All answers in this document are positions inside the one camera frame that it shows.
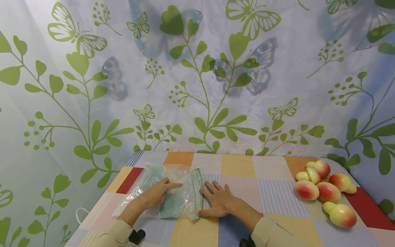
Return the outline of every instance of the right hand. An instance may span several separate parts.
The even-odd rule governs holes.
[[[230,213],[229,206],[231,206],[237,199],[229,190],[229,186],[225,184],[225,190],[216,182],[213,184],[205,181],[204,184],[213,193],[208,190],[200,189],[199,192],[204,195],[211,203],[211,208],[207,210],[198,211],[199,217],[223,217]]]

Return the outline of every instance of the curtain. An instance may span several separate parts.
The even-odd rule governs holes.
[[[139,150],[327,157],[395,219],[393,1],[0,5],[0,245],[63,246]]]

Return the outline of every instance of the hand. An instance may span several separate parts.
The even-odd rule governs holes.
[[[168,190],[181,186],[182,183],[171,183],[169,178],[165,177],[151,186],[148,190],[144,191],[136,200],[141,203],[144,210],[158,207],[165,200],[165,194]]]
[[[204,184],[213,193],[208,190],[200,189],[199,192],[203,194],[211,203],[211,208],[207,210],[198,211],[199,217],[223,217],[230,213],[229,206],[237,199],[229,190],[229,186],[225,184],[225,190],[216,182],[213,184],[205,181]]]

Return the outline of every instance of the ziplock seal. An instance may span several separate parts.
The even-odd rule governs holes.
[[[198,167],[197,169],[197,178],[199,179],[199,184],[200,184],[200,189],[203,188],[203,180],[201,178],[201,173],[200,173],[200,168]],[[193,171],[191,172],[191,180],[193,180]],[[200,196],[200,205],[199,205],[199,210],[196,210],[197,204],[196,204],[196,192],[195,192],[195,186],[194,183],[192,182],[192,191],[194,195],[194,220],[200,219],[198,216],[198,211],[203,209],[203,203],[204,203],[204,196],[199,193]]]

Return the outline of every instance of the red square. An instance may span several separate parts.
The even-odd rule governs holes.
[[[128,193],[130,187],[134,184],[137,178],[140,176],[143,168],[133,167],[130,171],[129,175],[125,178],[119,189],[117,190],[118,194],[126,194]]]
[[[344,195],[367,227],[395,230],[395,225],[361,187],[353,195]]]

